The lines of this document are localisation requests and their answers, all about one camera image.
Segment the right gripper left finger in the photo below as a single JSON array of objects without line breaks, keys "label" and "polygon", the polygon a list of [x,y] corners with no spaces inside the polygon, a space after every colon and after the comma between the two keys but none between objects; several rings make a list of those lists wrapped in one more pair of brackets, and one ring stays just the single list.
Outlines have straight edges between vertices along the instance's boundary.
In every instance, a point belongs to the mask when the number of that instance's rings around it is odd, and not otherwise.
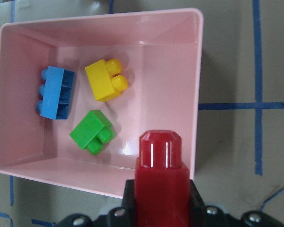
[{"label": "right gripper left finger", "polygon": [[57,227],[135,227],[135,198],[134,180],[125,182],[124,194],[121,206],[111,209],[105,215],[99,215],[92,220],[89,216],[75,213],[68,215],[59,223]]}]

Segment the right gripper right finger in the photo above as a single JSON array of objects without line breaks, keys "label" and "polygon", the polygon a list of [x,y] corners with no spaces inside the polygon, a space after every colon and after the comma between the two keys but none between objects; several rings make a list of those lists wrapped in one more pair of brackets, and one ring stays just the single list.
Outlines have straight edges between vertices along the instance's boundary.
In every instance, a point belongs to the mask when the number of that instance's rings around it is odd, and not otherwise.
[{"label": "right gripper right finger", "polygon": [[205,205],[193,180],[190,180],[189,225],[191,227],[284,227],[284,223],[259,210],[233,217],[214,205]]}]

